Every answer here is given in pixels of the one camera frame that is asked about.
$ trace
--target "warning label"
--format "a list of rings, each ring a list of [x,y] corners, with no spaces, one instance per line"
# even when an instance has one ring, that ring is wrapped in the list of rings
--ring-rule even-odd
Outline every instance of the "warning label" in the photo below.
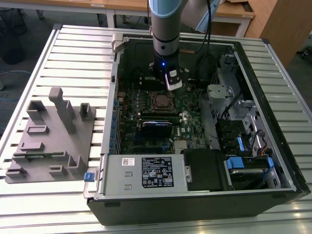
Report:
[[[144,188],[173,187],[171,157],[143,157],[142,186]]]

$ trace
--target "aluminum extrusion table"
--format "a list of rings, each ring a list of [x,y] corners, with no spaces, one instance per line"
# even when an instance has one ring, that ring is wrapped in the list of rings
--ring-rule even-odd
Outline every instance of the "aluminum extrusion table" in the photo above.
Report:
[[[99,224],[83,196],[84,181],[6,184],[6,169],[27,123],[30,100],[48,99],[51,86],[61,86],[72,105],[88,102],[97,108],[89,170],[99,166],[107,92],[113,60],[115,32],[147,31],[63,25],[55,28],[38,60],[16,110],[0,141],[0,233],[296,233],[312,229],[312,195],[292,204],[276,206],[257,217],[153,225]],[[202,35],[182,34],[183,38]],[[269,44],[259,39],[213,37],[239,41],[254,69],[300,169],[312,189],[312,114]]]

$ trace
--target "blue latch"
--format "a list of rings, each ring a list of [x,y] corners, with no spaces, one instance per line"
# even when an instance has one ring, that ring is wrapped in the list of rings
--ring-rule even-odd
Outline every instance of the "blue latch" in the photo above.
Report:
[[[274,162],[273,159],[271,157],[268,158],[268,163],[269,163],[269,167],[274,167]]]
[[[95,177],[96,177],[95,173],[86,172],[84,174],[83,180],[84,180],[84,182],[94,182],[95,181]]]
[[[228,160],[226,160],[226,164],[228,169],[245,168],[243,159],[241,157],[230,157]]]

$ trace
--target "wooden table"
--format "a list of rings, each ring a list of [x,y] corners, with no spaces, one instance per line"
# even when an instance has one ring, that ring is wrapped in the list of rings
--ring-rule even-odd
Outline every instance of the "wooden table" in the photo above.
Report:
[[[110,15],[147,16],[147,0],[107,0],[107,11]],[[108,26],[115,27],[115,20],[108,18]],[[219,5],[213,18],[213,34],[244,37],[250,21],[255,18],[254,12],[246,12],[240,4],[225,2]]]
[[[147,16],[147,0],[0,0],[0,6],[35,10],[100,13],[107,15],[108,27],[116,27],[116,15]],[[225,2],[219,5],[214,17],[213,32],[231,31],[230,24],[237,25],[229,36],[244,37],[254,12],[246,12],[240,4]]]

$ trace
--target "cable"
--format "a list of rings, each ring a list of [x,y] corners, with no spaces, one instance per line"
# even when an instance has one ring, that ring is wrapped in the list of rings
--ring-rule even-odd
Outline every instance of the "cable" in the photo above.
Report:
[[[6,98],[0,97],[0,100],[2,100],[2,101],[18,101],[19,98],[17,98],[17,99],[6,99]]]
[[[231,103],[224,109],[224,111],[222,112],[222,115],[220,118],[223,118],[223,116],[225,115],[225,113],[235,104],[235,102],[239,99],[239,97],[242,95],[242,91],[240,90],[238,94],[236,94],[236,96],[233,98],[233,100],[231,101]]]
[[[206,30],[206,33],[205,33],[204,40],[203,40],[202,44],[200,45],[200,47],[197,50],[195,50],[195,54],[200,52],[201,49],[203,48],[203,46],[205,44],[205,41],[207,39],[209,27],[211,28],[211,25],[210,25],[211,24],[211,6],[210,6],[210,1],[209,0],[207,0],[207,7],[208,7],[208,11],[209,11],[209,17],[208,18],[210,18],[210,19],[208,20],[208,25],[207,25],[207,30]]]
[[[210,45],[210,37],[211,37],[211,6],[210,6],[210,3],[209,3],[209,0],[207,0],[207,5],[208,5],[208,11],[209,11],[209,17],[208,17],[208,25],[207,25],[207,32],[208,32],[208,40],[207,40],[207,47],[206,47],[206,51],[204,53],[204,56],[202,57],[202,60],[198,63],[196,69],[194,70],[193,72],[193,76],[197,73],[198,69],[201,67],[202,63],[204,62],[205,60],[205,57],[209,51],[209,45]]]
[[[27,71],[15,70],[15,71],[6,71],[6,72],[0,74],[0,76],[3,76],[3,75],[8,74],[8,73],[13,73],[13,72],[27,73],[27,74],[31,75],[31,73],[27,72]]]
[[[262,129],[259,129],[258,131],[256,131],[256,133],[253,135],[253,138],[252,138],[252,143],[250,144],[250,149],[249,149],[249,155],[251,156],[253,154],[253,146],[254,146],[254,142],[255,142],[255,139],[257,138],[257,135],[259,133],[263,132]]]
[[[217,140],[219,140],[219,138],[218,137],[216,137],[216,136],[213,136],[213,135],[211,135],[210,133],[207,133],[209,136],[211,136],[212,138],[215,138],[215,139],[217,139]]]
[[[268,143],[266,142],[266,140],[264,139],[264,137],[262,137],[262,140],[263,140],[263,142],[265,143],[265,145],[263,146],[263,148],[261,149],[261,151],[260,151],[260,153],[258,154],[258,156],[259,155],[261,155],[261,156],[263,156],[263,153],[264,153],[264,151],[268,148]]]

